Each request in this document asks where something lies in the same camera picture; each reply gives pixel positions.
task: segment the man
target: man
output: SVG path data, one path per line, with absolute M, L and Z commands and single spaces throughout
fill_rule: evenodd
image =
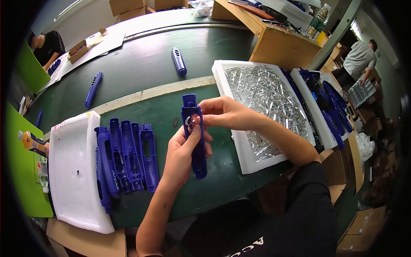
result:
M 204 100 L 199 106 L 204 127 L 256 131 L 282 151 L 298 170 L 287 188 L 284 216 L 258 218 L 251 204 L 237 208 L 248 200 L 234 201 L 202 214 L 206 218 L 199 216 L 184 235 L 182 246 L 195 257 L 335 255 L 336 213 L 314 147 L 283 125 L 227 96 Z M 196 125 L 187 140 L 183 127 L 170 139 L 163 176 L 136 235 L 139 257 L 162 256 L 170 210 L 178 191 L 190 177 L 191 154 L 200 138 L 201 129 Z M 204 138 L 212 140 L 207 131 Z M 212 155 L 208 142 L 205 151 L 207 156 Z
M 361 85 L 364 85 L 377 62 L 374 54 L 377 50 L 377 43 L 374 39 L 371 39 L 368 43 L 363 41 L 355 42 L 351 46 L 351 49 L 344 60 L 343 67 L 332 72 L 345 91 L 347 91 L 360 78 L 361 73 L 367 69 L 365 71 L 365 78 L 360 82 Z
M 38 37 L 31 32 L 27 43 L 31 49 L 34 49 L 34 56 L 45 71 L 47 71 L 57 58 L 65 53 L 63 40 L 56 30 L 52 30 L 45 35 L 39 35 Z

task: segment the huntrx logo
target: huntrx logo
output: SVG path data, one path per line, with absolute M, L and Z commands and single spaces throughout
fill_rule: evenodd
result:
M 117 188 L 118 191 L 120 191 L 120 188 L 118 187 L 118 184 L 117 184 L 117 179 L 115 178 L 114 170 L 112 170 L 111 172 L 113 173 L 115 187 Z

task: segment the plastic bag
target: plastic bag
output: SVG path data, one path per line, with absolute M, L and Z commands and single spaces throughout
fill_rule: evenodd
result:
M 188 3 L 196 9 L 194 12 L 194 17 L 211 16 L 212 7 L 214 5 L 213 0 L 190 1 Z
M 361 162 L 364 163 L 368 160 L 372 153 L 374 152 L 375 142 L 369 140 L 369 136 L 364 133 L 356 133 L 356 140 L 358 145 L 358 150 L 360 151 Z
M 363 121 L 361 120 L 361 117 L 358 117 L 358 119 L 354 121 L 354 126 L 357 132 L 361 132 L 363 130 Z

